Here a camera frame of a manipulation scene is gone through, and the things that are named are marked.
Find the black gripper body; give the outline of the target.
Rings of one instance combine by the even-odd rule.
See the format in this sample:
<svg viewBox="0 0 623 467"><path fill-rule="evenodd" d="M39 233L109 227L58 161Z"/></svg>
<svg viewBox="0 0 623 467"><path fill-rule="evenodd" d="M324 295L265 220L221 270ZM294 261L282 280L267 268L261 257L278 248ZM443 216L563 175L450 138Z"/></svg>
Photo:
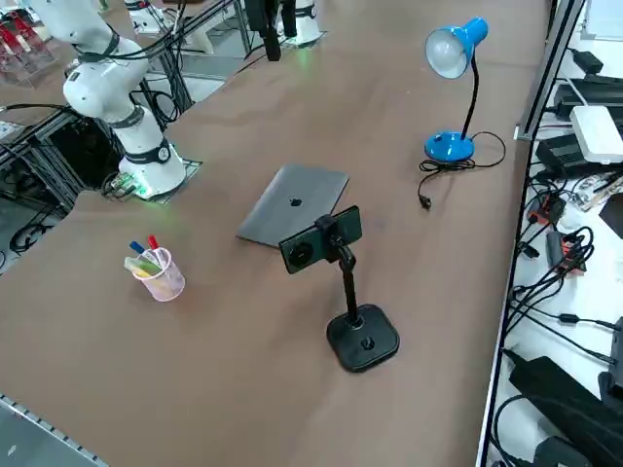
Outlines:
<svg viewBox="0 0 623 467"><path fill-rule="evenodd" d="M251 29L264 29L267 19L272 18L276 28L276 15L281 10L294 10L296 13L295 0L245 0L245 12Z"/></svg>

